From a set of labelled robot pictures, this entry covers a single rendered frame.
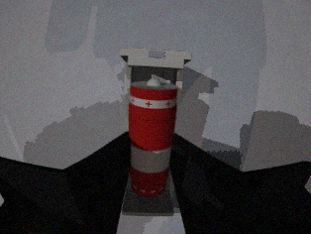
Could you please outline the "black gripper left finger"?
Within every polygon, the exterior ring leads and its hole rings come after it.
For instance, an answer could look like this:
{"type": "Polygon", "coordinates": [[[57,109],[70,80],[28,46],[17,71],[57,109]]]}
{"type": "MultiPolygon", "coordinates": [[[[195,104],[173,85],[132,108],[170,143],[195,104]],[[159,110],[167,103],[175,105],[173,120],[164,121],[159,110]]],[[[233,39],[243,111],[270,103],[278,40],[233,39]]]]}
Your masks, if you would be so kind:
{"type": "Polygon", "coordinates": [[[70,218],[79,234],[116,234],[130,169],[127,132],[63,170],[0,157],[0,193],[70,218]]]}

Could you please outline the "red and white battery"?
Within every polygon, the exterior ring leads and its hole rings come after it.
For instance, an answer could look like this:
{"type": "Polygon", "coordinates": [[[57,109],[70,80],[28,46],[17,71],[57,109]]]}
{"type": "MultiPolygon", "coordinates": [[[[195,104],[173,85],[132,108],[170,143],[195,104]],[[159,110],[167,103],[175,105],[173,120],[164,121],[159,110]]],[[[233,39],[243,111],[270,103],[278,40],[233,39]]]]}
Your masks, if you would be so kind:
{"type": "Polygon", "coordinates": [[[170,172],[178,85],[149,80],[131,82],[129,136],[131,136],[132,189],[143,197],[155,197],[166,189],[170,172]]]}

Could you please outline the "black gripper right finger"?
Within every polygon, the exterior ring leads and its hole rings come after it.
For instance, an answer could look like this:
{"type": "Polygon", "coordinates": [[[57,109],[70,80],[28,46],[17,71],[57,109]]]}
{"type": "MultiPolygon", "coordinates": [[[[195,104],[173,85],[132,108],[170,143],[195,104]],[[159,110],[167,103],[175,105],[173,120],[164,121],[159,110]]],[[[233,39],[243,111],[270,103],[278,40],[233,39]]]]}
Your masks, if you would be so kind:
{"type": "Polygon", "coordinates": [[[306,185],[311,162],[240,172],[174,133],[172,183],[184,234],[231,234],[257,198],[306,185]]]}

